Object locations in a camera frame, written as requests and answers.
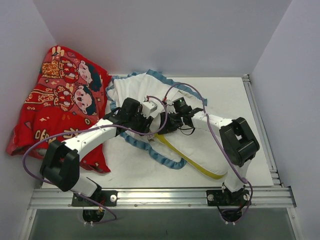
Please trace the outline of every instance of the yellow fabric strip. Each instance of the yellow fabric strip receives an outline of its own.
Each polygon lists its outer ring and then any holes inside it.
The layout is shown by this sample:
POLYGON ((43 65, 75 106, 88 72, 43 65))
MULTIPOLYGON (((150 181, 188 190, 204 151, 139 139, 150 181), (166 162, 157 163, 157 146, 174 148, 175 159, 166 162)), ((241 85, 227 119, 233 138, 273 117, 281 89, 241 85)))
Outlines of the yellow fabric strip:
POLYGON ((165 138, 165 136, 163 134, 159 135, 159 134, 155 134, 154 135, 157 139, 159 139, 159 141, 163 144, 165 144, 166 146, 168 146, 171 150, 175 151, 177 154, 179 154, 183 159, 185 159, 188 163, 190 163, 192 166, 194 166, 198 171, 200 171, 201 173, 203 173, 204 175, 213 178, 213 179, 220 179, 224 176, 223 175, 218 175, 215 173, 212 173, 210 171, 208 171, 207 169, 203 168, 202 166, 200 166, 199 164, 195 163, 194 161, 192 161, 190 158, 188 158, 186 155, 182 154, 180 151, 178 151, 174 146, 171 145, 170 142, 168 142, 168 140, 165 138))

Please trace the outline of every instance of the red fabric with cartoon print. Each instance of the red fabric with cartoon print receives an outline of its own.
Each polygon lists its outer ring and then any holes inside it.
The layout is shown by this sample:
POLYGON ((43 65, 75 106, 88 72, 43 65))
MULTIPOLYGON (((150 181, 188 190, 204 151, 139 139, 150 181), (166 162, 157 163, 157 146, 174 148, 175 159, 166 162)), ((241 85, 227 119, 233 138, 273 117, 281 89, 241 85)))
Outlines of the red fabric with cartoon print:
MULTIPOLYGON (((64 141, 74 137, 68 132, 96 124, 105 115, 105 88, 110 80, 106 70, 79 53, 64 46, 52 47, 44 58, 36 86, 22 106, 6 148, 8 154, 24 154, 36 142, 63 132, 65 135, 57 139, 64 141)), ((40 144, 30 155, 43 159, 44 149, 51 141, 40 144)), ((101 144, 89 152, 81 167, 110 172, 102 147, 101 144)))

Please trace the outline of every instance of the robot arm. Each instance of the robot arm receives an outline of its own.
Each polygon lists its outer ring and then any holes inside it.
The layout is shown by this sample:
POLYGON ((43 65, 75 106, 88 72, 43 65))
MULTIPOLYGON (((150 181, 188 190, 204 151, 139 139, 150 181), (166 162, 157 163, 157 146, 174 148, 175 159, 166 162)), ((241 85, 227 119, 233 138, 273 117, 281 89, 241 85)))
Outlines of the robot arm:
MULTIPOLYGON (((173 102, 175 113, 170 113, 165 127, 159 134, 176 131, 183 124, 195 129, 209 131, 207 116, 201 108, 192 109, 184 98, 173 102)), ((150 116, 157 109, 153 101, 142 104, 132 98, 126 98, 123 105, 116 111, 108 113, 91 128, 96 130, 81 133, 64 142, 57 140, 50 143, 44 157, 40 173, 62 191, 72 190, 86 197, 95 199, 101 187, 92 180, 80 175, 80 161, 96 146, 108 139, 116 137, 125 130, 117 126, 131 128, 140 133, 148 133, 153 118, 150 116)), ((165 113, 160 113, 161 125, 165 113)), ((223 149, 232 164, 242 177, 246 177, 248 166, 259 150, 259 144, 244 118, 236 120, 209 115, 213 132, 221 137, 223 149)), ((233 171, 228 171, 223 188, 231 196, 238 195, 244 184, 233 171)))
POLYGON ((62 191, 73 191, 99 200, 101 187, 87 177, 80 175, 80 162, 85 155, 106 140, 116 137, 125 130, 117 126, 131 128, 140 133, 147 133, 157 109, 153 101, 140 103, 126 98, 122 107, 108 113, 100 119, 88 132, 83 132, 63 142, 52 141, 44 156, 40 173, 62 191))

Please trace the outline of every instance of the white wall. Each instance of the white wall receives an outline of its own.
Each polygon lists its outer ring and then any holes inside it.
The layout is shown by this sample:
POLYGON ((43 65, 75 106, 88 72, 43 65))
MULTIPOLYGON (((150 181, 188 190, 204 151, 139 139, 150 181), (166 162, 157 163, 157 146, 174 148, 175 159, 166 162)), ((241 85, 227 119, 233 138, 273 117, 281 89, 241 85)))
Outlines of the white wall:
POLYGON ((253 71, 291 0, 33 0, 56 42, 111 73, 253 71))
MULTIPOLYGON (((31 0, 0 3, 0 239, 18 238, 35 181, 21 157, 5 153, 20 108, 36 84, 46 51, 55 41, 31 0)), ((33 171, 40 161, 29 160, 33 171)))
POLYGON ((308 239, 320 236, 320 1, 293 0, 252 75, 280 178, 308 239))

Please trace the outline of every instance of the metal frame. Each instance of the metal frame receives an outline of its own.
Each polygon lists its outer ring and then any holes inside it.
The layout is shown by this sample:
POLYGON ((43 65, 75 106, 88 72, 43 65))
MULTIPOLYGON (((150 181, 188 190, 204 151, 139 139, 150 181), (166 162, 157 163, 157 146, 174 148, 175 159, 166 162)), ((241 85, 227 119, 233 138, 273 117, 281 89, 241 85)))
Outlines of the metal frame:
POLYGON ((35 221, 36 213, 37 213, 37 209, 28 209, 28 211, 26 212, 26 216, 25 216, 25 220, 24 220, 24 223, 22 226, 22 230, 19 235, 19 240, 28 240, 29 239, 29 236, 30 236, 30 233, 32 230, 32 226, 35 221))
MULTIPOLYGON (((137 188, 118 191, 116 209, 207 209, 206 190, 216 188, 137 188)), ((292 208, 295 200, 289 187, 254 187, 252 208, 292 208)), ((57 189, 35 189, 29 209, 97 209, 71 206, 72 192, 57 189)))
POLYGON ((267 153, 267 155, 265 156, 267 159, 267 163, 268 163, 269 168, 271 170, 277 170, 275 159, 273 157, 271 147, 269 144, 269 140, 268 140, 268 136, 266 133, 266 129, 264 126, 264 122, 261 118, 261 115, 260 115, 260 112, 258 109, 258 105, 257 105, 256 99, 255 99, 255 95, 254 95, 253 89, 251 87, 250 79, 249 79, 249 77, 243 77, 242 81, 243 81, 244 89, 246 91, 246 95, 248 97, 248 101, 249 101, 249 104, 251 107, 253 119, 255 121, 255 124, 256 124, 257 130, 258 130, 258 134, 260 136, 262 148, 263 148, 264 152, 267 153))
MULTIPOLYGON (((266 130, 253 94, 249 76, 242 78, 247 98, 251 107, 254 121, 260 136, 261 145, 267 153, 267 163, 270 169, 274 186, 254 187, 251 208, 286 208, 292 229, 297 240, 303 240, 298 223, 295 200, 290 187, 284 187, 279 179, 277 167, 270 148, 266 130)), ((137 188, 113 189, 118 191, 115 209, 209 209, 206 190, 214 188, 137 188)), ((27 216, 20 234, 20 240, 28 240, 37 209, 84 209, 72 207, 72 192, 62 192, 59 189, 41 188, 33 191, 27 216)))

